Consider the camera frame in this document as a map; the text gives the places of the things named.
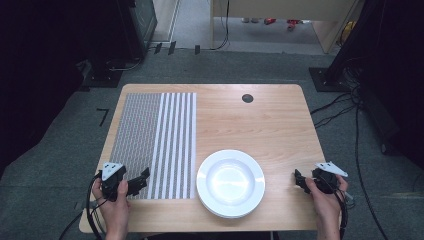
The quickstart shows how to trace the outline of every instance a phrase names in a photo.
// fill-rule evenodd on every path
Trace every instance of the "striped cloth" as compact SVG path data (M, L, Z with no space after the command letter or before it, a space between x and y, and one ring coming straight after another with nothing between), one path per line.
M148 186L133 199L193 198L196 157L196 93L127 95L111 162L125 179L150 168Z

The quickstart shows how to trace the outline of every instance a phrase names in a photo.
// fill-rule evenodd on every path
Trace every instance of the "circular hole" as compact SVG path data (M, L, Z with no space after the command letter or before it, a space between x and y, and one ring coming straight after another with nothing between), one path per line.
M253 102L253 96L250 94L244 94L241 99L243 100L243 102L245 103L251 103Z

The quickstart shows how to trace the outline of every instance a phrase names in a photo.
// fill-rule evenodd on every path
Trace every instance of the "black stand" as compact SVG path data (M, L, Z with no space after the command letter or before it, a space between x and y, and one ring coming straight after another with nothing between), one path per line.
M329 74L329 68L309 68L312 80L314 81L317 92L350 92L349 87L344 85L344 78L332 79L332 74Z
M114 62L114 68L123 69L125 63ZM93 64L82 83L83 88L116 88L122 76L122 70L110 70L106 64Z
M82 87L99 87L99 88L116 88L119 84L123 71L110 71L107 70L106 74L96 75L91 69L84 82Z

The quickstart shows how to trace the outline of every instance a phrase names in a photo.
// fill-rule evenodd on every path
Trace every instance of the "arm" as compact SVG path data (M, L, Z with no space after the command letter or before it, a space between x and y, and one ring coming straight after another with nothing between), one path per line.
M346 191L348 183L339 175L336 175L340 183L339 189ZM321 192L311 178L306 179L306 185L311 190L311 196L314 200L315 211L317 212L317 239L339 240L339 216L340 205L334 194L325 194Z
M101 205L105 199L100 189L101 180L98 178L94 182L92 192ZM100 206L100 212L106 223L106 240L123 240L128 233L128 218L130 204L127 201L128 182L122 180L118 186L118 196L115 202L107 201Z

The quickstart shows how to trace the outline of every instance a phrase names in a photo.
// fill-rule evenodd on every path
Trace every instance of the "white bowl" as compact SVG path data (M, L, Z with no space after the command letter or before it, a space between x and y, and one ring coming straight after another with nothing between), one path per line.
M238 150L221 150L205 159L197 173L203 205L223 218L239 218L253 211L265 192L259 164Z

